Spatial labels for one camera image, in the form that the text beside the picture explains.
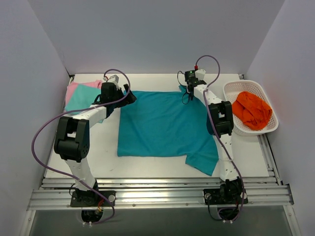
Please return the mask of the teal t shirt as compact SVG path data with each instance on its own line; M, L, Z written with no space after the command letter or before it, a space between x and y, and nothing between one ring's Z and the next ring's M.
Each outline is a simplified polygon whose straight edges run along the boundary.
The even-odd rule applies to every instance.
M186 156L185 163L212 175L219 160L199 99L182 103L182 91L135 91L137 100L121 108L117 155Z

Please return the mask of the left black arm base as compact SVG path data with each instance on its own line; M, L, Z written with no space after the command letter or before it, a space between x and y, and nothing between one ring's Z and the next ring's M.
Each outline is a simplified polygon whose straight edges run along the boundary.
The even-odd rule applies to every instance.
M98 194L94 193L93 191L81 191L75 190L72 193L70 206L71 207L109 207L111 204L115 205L116 199L116 191L112 190L105 190L100 191L100 194L106 197L110 203L105 201L102 197Z

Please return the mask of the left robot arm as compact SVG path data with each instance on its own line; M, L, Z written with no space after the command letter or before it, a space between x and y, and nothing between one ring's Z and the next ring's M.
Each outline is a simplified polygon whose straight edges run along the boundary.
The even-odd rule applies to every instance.
M105 82L88 110L59 119L54 151L69 166L75 178L75 189L82 193L81 199L88 206L94 206L99 201L97 181L87 161L90 129L107 119L116 108L135 101L129 84L121 88L116 82Z

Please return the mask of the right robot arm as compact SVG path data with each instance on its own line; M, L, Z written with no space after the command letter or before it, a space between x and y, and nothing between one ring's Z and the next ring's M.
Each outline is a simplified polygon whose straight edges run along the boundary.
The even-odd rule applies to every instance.
M204 81L206 71L195 68L185 72L186 90L189 99L199 99L207 109L207 130L214 136L218 155L220 179L223 181L218 191L219 198L229 203L236 196L245 195L240 171L233 161L232 131L234 128L232 104L218 98Z

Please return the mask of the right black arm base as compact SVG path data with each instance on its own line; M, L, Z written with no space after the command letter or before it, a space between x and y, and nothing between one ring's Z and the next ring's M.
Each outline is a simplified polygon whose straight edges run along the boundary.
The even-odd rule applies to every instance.
M237 205L241 204L242 191L228 192L218 188L203 189L204 202L206 205Z

